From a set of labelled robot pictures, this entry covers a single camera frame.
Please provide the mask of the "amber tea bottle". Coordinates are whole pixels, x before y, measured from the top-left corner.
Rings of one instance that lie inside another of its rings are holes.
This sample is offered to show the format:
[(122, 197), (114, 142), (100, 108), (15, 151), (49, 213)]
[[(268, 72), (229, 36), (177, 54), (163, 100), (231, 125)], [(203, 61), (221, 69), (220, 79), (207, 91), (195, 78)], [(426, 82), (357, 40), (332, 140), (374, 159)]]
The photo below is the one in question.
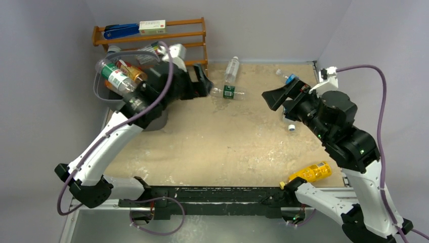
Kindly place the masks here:
[(116, 65), (123, 73), (125, 73), (129, 78), (132, 79), (132, 81), (137, 84), (147, 80), (147, 75), (142, 70), (128, 62), (123, 61), (122, 59), (119, 59), (116, 62)]

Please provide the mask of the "yellow bottle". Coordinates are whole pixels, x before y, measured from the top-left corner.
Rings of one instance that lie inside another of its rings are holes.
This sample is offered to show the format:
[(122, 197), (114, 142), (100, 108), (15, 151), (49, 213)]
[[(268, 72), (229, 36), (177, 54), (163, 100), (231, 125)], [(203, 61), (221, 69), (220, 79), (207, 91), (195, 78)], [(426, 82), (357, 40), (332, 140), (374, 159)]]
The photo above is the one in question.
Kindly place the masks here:
[(316, 182), (325, 178), (328, 178), (332, 175), (332, 169), (326, 161), (321, 161), (318, 164), (314, 164), (308, 167), (305, 167), (288, 177), (288, 182), (291, 182), (293, 179), (300, 177), (305, 179), (307, 182)]

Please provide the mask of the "bottle green cap green label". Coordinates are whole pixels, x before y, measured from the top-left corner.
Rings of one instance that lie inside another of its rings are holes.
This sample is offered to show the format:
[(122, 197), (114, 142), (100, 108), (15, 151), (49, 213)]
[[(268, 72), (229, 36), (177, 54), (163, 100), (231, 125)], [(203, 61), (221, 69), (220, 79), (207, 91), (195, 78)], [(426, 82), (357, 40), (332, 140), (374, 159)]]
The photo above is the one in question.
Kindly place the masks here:
[(137, 88), (136, 83), (108, 59), (100, 59), (95, 65), (95, 70), (116, 88), (115, 93), (120, 96), (132, 93)]

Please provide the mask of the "orange drink bottle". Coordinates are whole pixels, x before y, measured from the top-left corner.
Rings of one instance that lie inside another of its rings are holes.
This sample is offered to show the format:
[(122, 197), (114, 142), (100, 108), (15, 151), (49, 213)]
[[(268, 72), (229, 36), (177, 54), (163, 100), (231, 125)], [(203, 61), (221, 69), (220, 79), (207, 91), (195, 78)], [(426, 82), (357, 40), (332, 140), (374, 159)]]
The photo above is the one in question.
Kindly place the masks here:
[(109, 90), (115, 92), (116, 88), (106, 79), (104, 80), (104, 85), (106, 88), (108, 88)]

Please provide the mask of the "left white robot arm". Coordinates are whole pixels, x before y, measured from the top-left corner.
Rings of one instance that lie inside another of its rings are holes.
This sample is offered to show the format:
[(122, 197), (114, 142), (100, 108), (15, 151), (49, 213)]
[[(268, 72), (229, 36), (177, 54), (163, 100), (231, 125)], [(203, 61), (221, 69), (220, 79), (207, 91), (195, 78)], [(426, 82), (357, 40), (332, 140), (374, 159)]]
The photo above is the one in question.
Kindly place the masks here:
[(151, 193), (141, 179), (116, 179), (104, 173), (124, 147), (160, 119), (172, 102), (209, 95), (212, 82), (200, 64), (193, 68), (196, 81), (178, 61), (161, 61), (146, 69), (147, 78), (136, 83), (114, 63), (101, 59), (96, 65), (97, 74), (118, 89), (123, 105), (78, 158), (55, 167), (64, 183), (61, 193), (68, 190), (88, 208), (108, 199), (131, 199), (138, 207), (148, 205)]

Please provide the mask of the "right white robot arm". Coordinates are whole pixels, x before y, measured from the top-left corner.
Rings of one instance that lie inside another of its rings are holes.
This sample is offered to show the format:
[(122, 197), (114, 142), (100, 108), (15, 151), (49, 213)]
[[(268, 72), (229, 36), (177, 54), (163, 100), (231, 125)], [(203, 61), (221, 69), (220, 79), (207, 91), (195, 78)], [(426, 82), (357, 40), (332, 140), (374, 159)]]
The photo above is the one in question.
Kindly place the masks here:
[(321, 96), (299, 79), (262, 93), (271, 110), (285, 107), (286, 117), (300, 121), (321, 141), (341, 168), (357, 202), (351, 203), (315, 188), (307, 179), (295, 178), (282, 186), (285, 202), (313, 207), (337, 222), (353, 242), (394, 242), (413, 224), (400, 216), (382, 180), (382, 161), (375, 139), (354, 126), (357, 105), (340, 91)]

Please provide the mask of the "grey mesh waste bin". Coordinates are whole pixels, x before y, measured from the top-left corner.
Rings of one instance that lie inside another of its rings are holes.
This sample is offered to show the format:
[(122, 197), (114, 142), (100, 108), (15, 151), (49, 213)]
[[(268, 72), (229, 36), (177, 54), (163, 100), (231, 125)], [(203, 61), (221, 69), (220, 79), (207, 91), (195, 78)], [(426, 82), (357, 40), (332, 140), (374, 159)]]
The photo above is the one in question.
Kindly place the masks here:
[[(117, 61), (120, 58), (127, 56), (144, 56), (148, 57), (150, 61), (155, 61), (156, 63), (160, 61), (160, 58), (155, 52), (143, 51), (143, 50), (133, 50), (133, 51), (108, 51), (105, 58), (110, 61)], [(93, 91), (96, 97), (102, 100), (112, 111), (119, 111), (123, 106), (124, 102), (122, 97), (115, 91), (109, 89), (104, 84), (104, 78), (96, 73), (94, 77)], [(165, 127), (167, 123), (168, 112), (163, 111), (161, 117), (152, 121), (146, 131), (157, 131)]]

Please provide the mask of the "clear bottle blue label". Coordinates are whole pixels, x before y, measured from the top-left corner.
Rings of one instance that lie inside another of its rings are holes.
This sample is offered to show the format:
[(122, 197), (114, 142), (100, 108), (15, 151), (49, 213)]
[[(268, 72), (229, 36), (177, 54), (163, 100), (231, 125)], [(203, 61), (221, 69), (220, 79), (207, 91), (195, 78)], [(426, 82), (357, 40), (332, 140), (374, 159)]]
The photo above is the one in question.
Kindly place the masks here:
[(295, 79), (299, 80), (299, 77), (291, 72), (286, 72), (281, 69), (277, 69), (276, 75), (279, 76), (282, 80), (282, 82), (285, 85), (288, 85), (289, 83), (293, 82)]

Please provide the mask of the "clear bottle green label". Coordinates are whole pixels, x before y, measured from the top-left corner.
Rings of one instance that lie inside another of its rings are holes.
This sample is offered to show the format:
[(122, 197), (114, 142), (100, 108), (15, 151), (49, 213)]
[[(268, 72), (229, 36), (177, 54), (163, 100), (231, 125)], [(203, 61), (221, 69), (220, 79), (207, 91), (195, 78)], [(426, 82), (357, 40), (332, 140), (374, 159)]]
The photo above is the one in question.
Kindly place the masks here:
[(231, 100), (243, 100), (246, 94), (246, 89), (233, 85), (218, 85), (210, 91), (211, 96)]

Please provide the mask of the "clear bottle white cap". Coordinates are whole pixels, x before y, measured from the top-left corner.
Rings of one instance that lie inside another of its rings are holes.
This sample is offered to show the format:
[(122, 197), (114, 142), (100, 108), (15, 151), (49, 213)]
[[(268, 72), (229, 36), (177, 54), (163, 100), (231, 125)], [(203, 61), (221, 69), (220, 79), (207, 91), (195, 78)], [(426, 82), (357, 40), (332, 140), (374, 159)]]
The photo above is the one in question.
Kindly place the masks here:
[(237, 73), (239, 70), (239, 58), (237, 56), (234, 56), (227, 65), (227, 68), (225, 70), (224, 80), (225, 82), (233, 84), (236, 80)]

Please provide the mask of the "pack of coloured markers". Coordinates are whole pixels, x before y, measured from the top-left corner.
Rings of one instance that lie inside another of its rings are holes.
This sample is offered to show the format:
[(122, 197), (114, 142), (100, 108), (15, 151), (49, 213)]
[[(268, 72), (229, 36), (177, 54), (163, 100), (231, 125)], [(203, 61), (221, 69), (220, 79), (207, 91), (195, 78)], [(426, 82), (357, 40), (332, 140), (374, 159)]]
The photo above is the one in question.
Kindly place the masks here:
[[(165, 48), (163, 46), (159, 45), (159, 42), (156, 41), (154, 43), (151, 43), (143, 48), (138, 49), (138, 51), (146, 51), (155, 54), (159, 59), (163, 57), (165, 54)], [(153, 64), (156, 63), (156, 58), (151, 55), (137, 55), (136, 60), (139, 64)]]

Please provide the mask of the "white and red box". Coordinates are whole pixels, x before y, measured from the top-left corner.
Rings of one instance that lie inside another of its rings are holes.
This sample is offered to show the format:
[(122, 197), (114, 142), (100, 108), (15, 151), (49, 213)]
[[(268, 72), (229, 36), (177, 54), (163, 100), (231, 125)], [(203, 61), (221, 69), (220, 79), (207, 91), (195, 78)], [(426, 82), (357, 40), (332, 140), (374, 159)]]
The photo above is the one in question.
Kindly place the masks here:
[(165, 20), (140, 21), (138, 30), (140, 35), (165, 34), (166, 21)]

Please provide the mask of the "blue stapler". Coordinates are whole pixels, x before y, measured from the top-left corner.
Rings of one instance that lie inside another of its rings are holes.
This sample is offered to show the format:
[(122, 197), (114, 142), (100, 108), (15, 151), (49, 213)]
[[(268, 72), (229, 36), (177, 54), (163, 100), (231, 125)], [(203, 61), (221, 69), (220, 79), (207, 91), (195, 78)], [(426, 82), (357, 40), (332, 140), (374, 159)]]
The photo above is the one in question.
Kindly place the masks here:
[(139, 33), (139, 24), (116, 24), (108, 25), (104, 29), (103, 37), (105, 39), (116, 39)]

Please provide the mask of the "wooden slatted shelf rack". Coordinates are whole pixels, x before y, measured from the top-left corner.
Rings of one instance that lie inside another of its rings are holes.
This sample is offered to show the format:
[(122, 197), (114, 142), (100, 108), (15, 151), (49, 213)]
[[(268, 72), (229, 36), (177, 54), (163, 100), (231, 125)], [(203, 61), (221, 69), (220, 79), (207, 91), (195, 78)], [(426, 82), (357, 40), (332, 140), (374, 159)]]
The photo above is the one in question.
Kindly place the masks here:
[(116, 39), (103, 37), (105, 26), (95, 26), (92, 43), (102, 46), (106, 52), (111, 45), (131, 51), (143, 48), (156, 41), (165, 41), (171, 47), (171, 54), (180, 57), (186, 66), (200, 64), (208, 75), (208, 56), (206, 49), (206, 25), (203, 17), (189, 20), (166, 21), (166, 33), (157, 35), (130, 35)]

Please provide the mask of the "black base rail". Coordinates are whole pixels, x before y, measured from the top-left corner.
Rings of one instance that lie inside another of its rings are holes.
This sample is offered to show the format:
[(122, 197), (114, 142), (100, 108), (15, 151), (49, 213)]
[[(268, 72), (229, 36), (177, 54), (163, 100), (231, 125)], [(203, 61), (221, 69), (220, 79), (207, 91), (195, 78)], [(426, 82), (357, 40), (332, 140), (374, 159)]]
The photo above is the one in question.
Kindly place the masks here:
[(294, 223), (312, 215), (305, 206), (280, 187), (215, 187), (145, 185), (140, 198), (121, 199), (119, 207), (149, 208), (156, 220), (172, 215), (264, 216)]

